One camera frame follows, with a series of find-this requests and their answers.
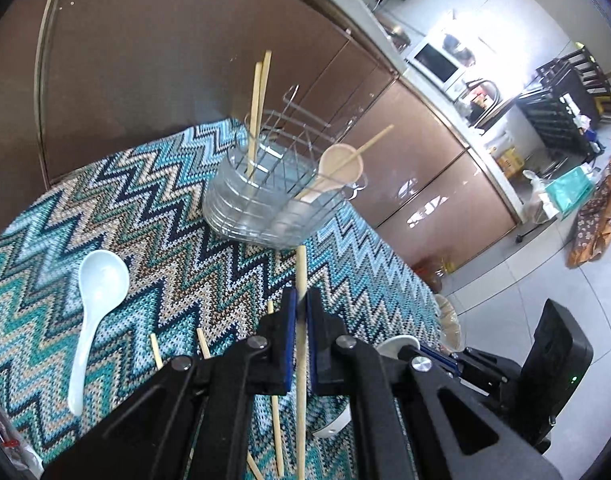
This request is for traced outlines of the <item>light blue ceramic spoon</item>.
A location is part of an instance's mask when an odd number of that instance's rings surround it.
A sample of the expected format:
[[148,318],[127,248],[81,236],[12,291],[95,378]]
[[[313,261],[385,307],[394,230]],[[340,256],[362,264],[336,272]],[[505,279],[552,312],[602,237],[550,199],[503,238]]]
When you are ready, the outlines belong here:
[[405,346],[412,346],[414,350],[420,349],[420,342],[413,336],[395,336],[382,344],[378,344],[376,352],[371,353],[366,349],[362,349],[363,353],[358,354],[358,358],[365,358],[366,361],[358,362],[359,370],[357,380],[361,391],[357,393],[356,398],[352,398],[343,412],[330,424],[322,429],[314,432],[313,436],[317,439],[327,439],[334,437],[336,434],[348,426],[351,422],[352,415],[359,416],[365,408],[365,416],[377,415],[377,408],[374,408],[376,399],[379,396],[387,396],[391,393],[389,386],[388,374],[385,370],[382,358],[393,358],[397,355],[394,351],[399,351]]

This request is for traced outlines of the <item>chrome kitchen faucet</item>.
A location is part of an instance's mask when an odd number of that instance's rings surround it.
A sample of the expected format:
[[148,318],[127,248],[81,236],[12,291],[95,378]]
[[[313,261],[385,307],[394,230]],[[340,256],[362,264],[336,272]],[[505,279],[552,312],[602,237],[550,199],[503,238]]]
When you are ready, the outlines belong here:
[[501,102],[501,92],[495,82],[483,78],[469,81],[466,89],[465,102],[469,106],[467,122],[470,127],[476,127]]

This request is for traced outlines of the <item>brown patterned apron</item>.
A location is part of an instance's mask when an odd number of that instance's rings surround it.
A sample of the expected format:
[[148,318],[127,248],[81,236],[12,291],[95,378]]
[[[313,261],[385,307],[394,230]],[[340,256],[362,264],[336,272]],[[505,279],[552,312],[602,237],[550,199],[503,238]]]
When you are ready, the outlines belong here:
[[611,244],[611,156],[591,198],[575,219],[575,238],[567,259],[568,268],[600,259]]

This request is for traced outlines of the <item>zigzag patterned table mat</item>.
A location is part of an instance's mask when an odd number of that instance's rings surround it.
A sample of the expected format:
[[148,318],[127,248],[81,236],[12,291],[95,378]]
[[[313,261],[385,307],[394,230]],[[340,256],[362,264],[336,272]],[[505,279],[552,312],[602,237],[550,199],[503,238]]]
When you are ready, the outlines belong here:
[[[0,407],[44,467],[92,429],[164,361],[212,356],[253,334],[267,301],[294,282],[294,250],[219,237],[201,212],[206,187],[235,134],[232,119],[191,126],[111,154],[54,185],[0,234]],[[429,287],[351,205],[304,242],[309,287],[348,332],[381,344],[416,336],[437,348]],[[100,323],[88,359],[84,412],[66,395],[83,304],[78,269],[107,249],[130,270],[130,290]]]

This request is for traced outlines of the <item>beige waste bin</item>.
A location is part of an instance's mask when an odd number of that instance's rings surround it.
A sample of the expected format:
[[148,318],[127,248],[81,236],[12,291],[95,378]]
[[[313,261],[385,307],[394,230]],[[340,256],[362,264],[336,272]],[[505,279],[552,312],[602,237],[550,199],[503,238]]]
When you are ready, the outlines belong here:
[[462,352],[465,349],[464,336],[457,312],[447,298],[435,294],[440,311],[441,344],[448,352]]

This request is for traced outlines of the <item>white ceramic spoon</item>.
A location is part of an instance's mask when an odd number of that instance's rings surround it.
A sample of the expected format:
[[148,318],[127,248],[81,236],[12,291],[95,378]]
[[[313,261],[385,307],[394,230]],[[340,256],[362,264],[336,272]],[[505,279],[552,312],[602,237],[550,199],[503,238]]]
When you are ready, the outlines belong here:
[[127,265],[114,252],[98,249],[83,259],[78,270],[83,323],[66,398],[69,411],[76,417],[83,413],[86,366],[96,330],[102,319],[122,304],[129,288],[130,273]]

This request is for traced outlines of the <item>teal plastic bag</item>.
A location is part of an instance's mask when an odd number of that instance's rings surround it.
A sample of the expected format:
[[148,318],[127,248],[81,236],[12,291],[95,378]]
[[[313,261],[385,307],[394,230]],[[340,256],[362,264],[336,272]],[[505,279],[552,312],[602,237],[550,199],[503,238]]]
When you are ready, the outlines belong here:
[[593,168],[576,166],[546,185],[545,192],[563,217],[580,206],[593,192]]

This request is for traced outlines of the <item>white microwave oven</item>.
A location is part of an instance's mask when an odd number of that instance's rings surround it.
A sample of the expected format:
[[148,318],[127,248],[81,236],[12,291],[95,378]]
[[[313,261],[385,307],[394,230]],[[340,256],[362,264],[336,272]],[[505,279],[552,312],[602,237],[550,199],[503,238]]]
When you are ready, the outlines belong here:
[[434,39],[426,36],[405,57],[410,66],[419,70],[432,84],[445,90],[465,75],[466,67],[445,51]]

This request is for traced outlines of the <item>cooking oil bottle on floor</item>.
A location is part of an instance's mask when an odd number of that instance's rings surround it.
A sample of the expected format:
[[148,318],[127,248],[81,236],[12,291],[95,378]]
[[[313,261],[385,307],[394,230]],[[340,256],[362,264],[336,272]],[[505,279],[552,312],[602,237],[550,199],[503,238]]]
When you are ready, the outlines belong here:
[[442,292],[444,278],[455,269],[454,262],[443,257],[422,258],[412,265],[412,270],[435,294]]

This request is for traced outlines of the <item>yellow detergent bottle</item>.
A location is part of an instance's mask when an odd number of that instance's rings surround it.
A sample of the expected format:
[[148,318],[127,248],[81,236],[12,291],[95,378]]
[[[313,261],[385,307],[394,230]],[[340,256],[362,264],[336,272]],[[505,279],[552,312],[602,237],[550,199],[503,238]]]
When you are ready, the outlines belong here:
[[510,179],[514,177],[515,174],[521,173],[525,166],[525,161],[517,152],[516,148],[512,146],[496,157],[496,164],[499,165],[504,176]]

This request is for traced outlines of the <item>copper rice cooker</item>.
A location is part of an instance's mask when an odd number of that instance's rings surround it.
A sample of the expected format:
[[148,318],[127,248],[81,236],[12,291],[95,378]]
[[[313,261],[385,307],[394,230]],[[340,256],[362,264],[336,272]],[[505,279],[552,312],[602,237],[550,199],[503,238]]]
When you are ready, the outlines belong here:
[[411,45],[412,39],[402,25],[395,23],[382,13],[376,13],[375,17],[398,52],[403,52]]

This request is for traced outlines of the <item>black dish rack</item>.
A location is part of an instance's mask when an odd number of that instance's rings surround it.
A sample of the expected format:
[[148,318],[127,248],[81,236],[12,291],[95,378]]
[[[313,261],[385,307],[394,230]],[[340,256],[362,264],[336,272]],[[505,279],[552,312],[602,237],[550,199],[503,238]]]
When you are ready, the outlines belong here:
[[517,106],[545,148],[586,162],[605,151],[596,129],[611,122],[610,76],[584,44],[538,67]]

